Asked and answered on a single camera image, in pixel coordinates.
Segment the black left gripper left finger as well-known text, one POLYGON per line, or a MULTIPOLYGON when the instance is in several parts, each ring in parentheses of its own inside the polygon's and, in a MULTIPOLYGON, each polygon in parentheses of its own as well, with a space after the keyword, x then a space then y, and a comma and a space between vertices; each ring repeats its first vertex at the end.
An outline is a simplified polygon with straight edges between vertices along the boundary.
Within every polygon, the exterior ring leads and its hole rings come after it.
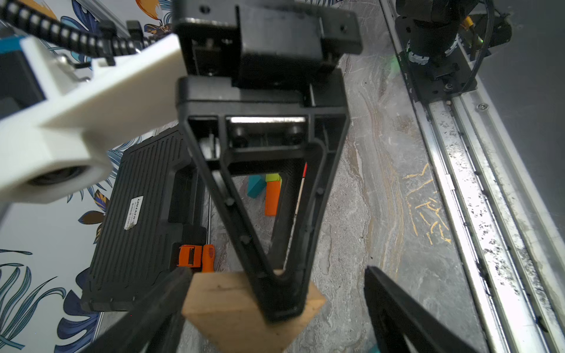
POLYGON ((179 267, 84 352, 176 352, 185 318, 182 306, 193 279, 179 267))

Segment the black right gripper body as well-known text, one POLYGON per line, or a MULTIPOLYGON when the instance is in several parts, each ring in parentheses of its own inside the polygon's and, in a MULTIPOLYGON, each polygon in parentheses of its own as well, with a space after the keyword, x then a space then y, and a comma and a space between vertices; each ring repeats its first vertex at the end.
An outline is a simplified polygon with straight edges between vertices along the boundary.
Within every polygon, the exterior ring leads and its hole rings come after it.
POLYGON ((360 54, 358 17, 298 1, 173 1, 187 76, 180 119, 310 116, 348 119, 339 61, 360 54))

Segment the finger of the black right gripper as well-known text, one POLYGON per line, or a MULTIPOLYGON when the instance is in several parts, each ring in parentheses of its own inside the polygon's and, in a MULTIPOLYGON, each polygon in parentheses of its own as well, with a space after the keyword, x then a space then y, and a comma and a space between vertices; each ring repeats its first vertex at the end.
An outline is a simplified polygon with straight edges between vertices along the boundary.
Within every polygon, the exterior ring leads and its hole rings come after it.
POLYGON ((300 315, 349 114, 306 110, 237 116, 181 110, 178 116, 264 317, 281 322, 300 315), (234 179, 273 173, 282 177, 282 187, 271 246, 264 249, 234 179))

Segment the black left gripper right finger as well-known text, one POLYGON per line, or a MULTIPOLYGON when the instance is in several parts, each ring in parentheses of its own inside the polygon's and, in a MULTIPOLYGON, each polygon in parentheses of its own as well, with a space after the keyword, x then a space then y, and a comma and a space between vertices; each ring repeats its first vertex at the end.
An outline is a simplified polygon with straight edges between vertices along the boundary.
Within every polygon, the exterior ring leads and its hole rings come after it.
POLYGON ((365 270, 364 296, 380 352, 475 351, 375 266, 365 270))

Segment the teal triangle block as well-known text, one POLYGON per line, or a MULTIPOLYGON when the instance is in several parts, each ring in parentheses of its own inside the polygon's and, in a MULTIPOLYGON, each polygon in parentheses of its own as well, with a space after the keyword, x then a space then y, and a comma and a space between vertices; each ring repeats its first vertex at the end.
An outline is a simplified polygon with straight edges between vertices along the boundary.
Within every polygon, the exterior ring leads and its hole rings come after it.
POLYGON ((247 184, 247 196, 250 198, 257 198, 261 195, 263 190, 266 188, 266 176, 265 175, 251 175, 248 177, 247 184))

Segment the orange rectangular block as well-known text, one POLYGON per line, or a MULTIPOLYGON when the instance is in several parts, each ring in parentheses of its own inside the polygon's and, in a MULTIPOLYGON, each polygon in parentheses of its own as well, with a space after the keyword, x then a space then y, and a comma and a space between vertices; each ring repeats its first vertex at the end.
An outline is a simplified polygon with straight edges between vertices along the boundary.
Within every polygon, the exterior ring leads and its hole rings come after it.
POLYGON ((275 217, 277 215, 281 191, 281 181, 266 183, 265 216, 275 217))

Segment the natural wood triangle block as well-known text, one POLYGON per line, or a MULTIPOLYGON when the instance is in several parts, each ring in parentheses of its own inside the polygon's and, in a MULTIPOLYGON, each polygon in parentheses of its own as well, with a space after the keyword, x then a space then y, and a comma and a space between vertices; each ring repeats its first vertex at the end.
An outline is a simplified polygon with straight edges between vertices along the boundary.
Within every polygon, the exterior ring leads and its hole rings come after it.
POLYGON ((220 352, 284 352, 325 303, 311 282, 302 314, 270 324, 244 273, 196 273, 182 315, 220 352))

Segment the lime green rectangular block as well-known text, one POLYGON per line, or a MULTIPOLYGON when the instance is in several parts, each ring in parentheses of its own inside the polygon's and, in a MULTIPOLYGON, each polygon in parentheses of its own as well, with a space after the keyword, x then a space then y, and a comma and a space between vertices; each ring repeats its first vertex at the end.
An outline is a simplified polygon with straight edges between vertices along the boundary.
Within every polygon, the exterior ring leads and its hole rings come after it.
POLYGON ((282 177, 279 174, 273 173, 273 174, 267 174, 266 175, 266 182, 281 182, 282 181, 282 177))

